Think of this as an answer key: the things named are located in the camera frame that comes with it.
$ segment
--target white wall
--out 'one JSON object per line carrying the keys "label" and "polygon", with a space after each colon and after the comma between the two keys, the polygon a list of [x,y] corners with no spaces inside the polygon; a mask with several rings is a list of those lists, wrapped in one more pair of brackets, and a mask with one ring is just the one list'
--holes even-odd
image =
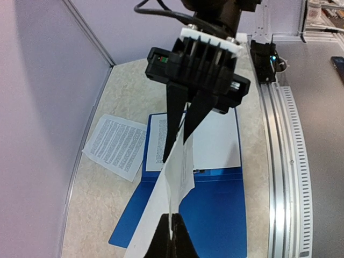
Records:
{"label": "white wall", "polygon": [[[171,49],[182,24],[166,17],[140,15],[133,8],[140,0],[71,0],[117,64],[146,58],[152,47]],[[165,0],[172,10],[190,13],[181,0]],[[270,0],[272,30],[296,34],[302,0]],[[147,6],[159,8],[151,0]],[[244,13],[239,31],[252,34],[253,13]]]}
{"label": "white wall", "polygon": [[61,1],[0,6],[0,257],[58,257],[71,172],[109,66]]}

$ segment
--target smartphone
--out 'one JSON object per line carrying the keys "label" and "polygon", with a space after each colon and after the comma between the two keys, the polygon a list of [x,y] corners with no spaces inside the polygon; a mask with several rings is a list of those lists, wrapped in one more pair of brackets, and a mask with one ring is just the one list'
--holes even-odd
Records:
{"label": "smartphone", "polygon": [[331,62],[344,83],[344,58],[342,56],[333,56]]}

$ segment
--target beige tabletop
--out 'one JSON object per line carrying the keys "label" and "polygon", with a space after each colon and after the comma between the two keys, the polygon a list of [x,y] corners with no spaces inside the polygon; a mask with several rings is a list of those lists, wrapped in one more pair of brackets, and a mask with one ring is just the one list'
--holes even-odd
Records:
{"label": "beige tabletop", "polygon": [[[151,113],[166,111],[165,86],[145,77],[146,60],[114,67],[88,138],[104,114],[147,124]],[[235,72],[251,80],[237,108],[245,185],[248,257],[267,257],[269,181],[266,136],[259,93],[247,52]],[[121,258],[125,249],[108,244],[125,206],[141,179],[126,181],[82,154],[70,200],[62,257]]]}

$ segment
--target sheet of paper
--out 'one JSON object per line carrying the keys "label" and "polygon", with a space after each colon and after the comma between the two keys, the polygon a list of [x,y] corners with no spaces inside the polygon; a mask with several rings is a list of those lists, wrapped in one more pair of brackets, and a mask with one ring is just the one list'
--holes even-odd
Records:
{"label": "sheet of paper", "polygon": [[[150,123],[146,171],[160,171],[166,140],[167,115],[153,115]],[[237,119],[234,109],[228,114],[210,112],[193,133],[195,169],[235,168],[241,166]]]}
{"label": "sheet of paper", "polygon": [[156,181],[125,258],[144,257],[161,215],[168,213],[171,218],[173,213],[179,211],[182,199],[195,187],[193,165],[192,136],[183,145],[182,127]]}
{"label": "sheet of paper", "polygon": [[83,153],[115,174],[133,181],[143,161],[147,126],[103,115]]}

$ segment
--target blue folder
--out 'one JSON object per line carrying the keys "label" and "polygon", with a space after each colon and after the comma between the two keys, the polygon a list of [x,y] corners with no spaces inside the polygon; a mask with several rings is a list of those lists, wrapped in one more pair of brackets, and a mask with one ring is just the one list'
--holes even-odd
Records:
{"label": "blue folder", "polygon": [[[159,172],[146,171],[152,116],[142,179],[111,235],[112,245],[128,247],[159,176]],[[180,214],[200,258],[247,257],[242,167],[196,171],[195,188],[183,199]]]}

